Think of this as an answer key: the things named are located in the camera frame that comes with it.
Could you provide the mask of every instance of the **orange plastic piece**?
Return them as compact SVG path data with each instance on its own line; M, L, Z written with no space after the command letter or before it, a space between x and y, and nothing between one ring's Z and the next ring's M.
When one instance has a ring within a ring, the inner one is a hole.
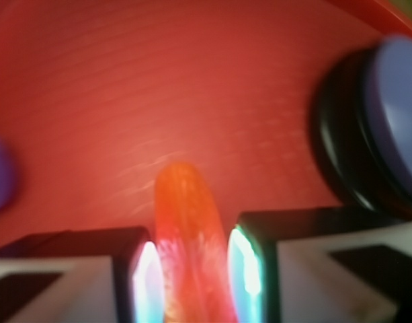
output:
M236 322L226 239L212 193L195 167L176 163L155 182L157 245L167 322Z

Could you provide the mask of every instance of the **red background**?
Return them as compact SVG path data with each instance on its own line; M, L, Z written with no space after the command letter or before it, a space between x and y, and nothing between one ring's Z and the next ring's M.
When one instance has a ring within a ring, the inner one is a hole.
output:
M338 205L308 141L311 96L381 36L318 0L6 1L0 137L21 186L0 245L68 228L153 233L153 182L175 160L201 171L226 233L244 210Z

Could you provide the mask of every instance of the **purple button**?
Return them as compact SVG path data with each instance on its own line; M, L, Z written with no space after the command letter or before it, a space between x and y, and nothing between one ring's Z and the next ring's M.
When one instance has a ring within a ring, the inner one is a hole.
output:
M412 39L387 38L365 83L368 126L381 157L412 196Z
M4 207L15 192L13 162L4 144L0 141L0 208Z

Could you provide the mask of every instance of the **purple object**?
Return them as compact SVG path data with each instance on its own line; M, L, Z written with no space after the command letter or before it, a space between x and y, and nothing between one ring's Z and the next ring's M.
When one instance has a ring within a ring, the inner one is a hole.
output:
M377 50L365 83L373 140L401 187L412 196L412 40L391 36Z
M15 171L8 150L0 141L0 208L4 207L15 192Z

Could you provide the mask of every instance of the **blue light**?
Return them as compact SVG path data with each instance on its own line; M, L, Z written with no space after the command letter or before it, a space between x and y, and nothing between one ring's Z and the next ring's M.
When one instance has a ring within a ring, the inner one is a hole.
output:
M239 227L231 232L228 256L231 291L239 321L262 322L261 262Z
M164 321L164 276L155 245L147 242L132 275L134 322Z

